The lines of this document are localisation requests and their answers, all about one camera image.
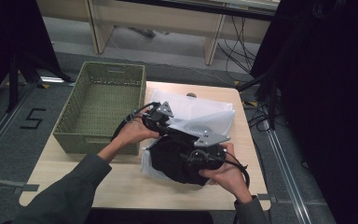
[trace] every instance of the plastic basket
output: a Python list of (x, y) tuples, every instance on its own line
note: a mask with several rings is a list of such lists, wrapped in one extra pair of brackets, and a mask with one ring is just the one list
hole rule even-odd
[[(66, 153), (97, 153), (107, 146), (120, 122), (145, 102), (145, 67), (83, 64), (53, 135)], [(120, 154), (138, 155), (139, 144)]]

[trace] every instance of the green basket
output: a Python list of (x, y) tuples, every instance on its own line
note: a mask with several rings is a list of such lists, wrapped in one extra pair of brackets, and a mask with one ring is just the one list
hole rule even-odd
[[(145, 102), (145, 67), (86, 62), (54, 128), (66, 153), (98, 153), (120, 122)], [(120, 154), (138, 155), (139, 144)]]

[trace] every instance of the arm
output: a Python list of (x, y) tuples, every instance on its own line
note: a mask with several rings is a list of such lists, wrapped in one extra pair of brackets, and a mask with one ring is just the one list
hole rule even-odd
[[(228, 153), (235, 156), (232, 144), (222, 144), (222, 146), (227, 149)], [(229, 155), (226, 159), (235, 162)], [(251, 195), (246, 187), (243, 175), (237, 167), (224, 163), (217, 170), (200, 170), (200, 175), (211, 178), (211, 185), (218, 183), (237, 198), (234, 206), (240, 224), (268, 223), (260, 201)]]
[(84, 223), (95, 190), (112, 169), (109, 162), (126, 145), (153, 137), (158, 133), (146, 129), (140, 119), (126, 124), (98, 155), (87, 155), (71, 173), (40, 192), (13, 223)]

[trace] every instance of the right hand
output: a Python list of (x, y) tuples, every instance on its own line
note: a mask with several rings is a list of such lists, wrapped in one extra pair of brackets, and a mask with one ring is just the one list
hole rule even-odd
[[(235, 156), (234, 146), (231, 143), (221, 144), (221, 146)], [(236, 162), (228, 154), (226, 160)], [(218, 183), (225, 190), (234, 194), (239, 203), (249, 203), (252, 200), (252, 195), (246, 187), (242, 172), (234, 165), (224, 163), (217, 170), (200, 170), (200, 175), (212, 179), (210, 185)]]

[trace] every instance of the wooden table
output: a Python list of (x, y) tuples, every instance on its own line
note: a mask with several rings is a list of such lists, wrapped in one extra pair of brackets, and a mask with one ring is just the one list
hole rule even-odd
[[(248, 164), (252, 194), (267, 194), (266, 185), (255, 153), (255, 147), (243, 112), (240, 96), (234, 89), (195, 85), (147, 82), (145, 101), (153, 90), (179, 94), (195, 93), (199, 98), (232, 103), (235, 117), (229, 131), (230, 142), (242, 164)], [(139, 156), (119, 155), (111, 163), (113, 170), (97, 188), (93, 207), (172, 210), (234, 210), (235, 197), (220, 186), (196, 186), (171, 180), (153, 179), (141, 173), (142, 150)], [(20, 204), (27, 205), (41, 190), (68, 174), (84, 157), (66, 154), (53, 135), (37, 162), (28, 184), (37, 184), (37, 192), (24, 191)], [(264, 210), (270, 201), (261, 200)]]

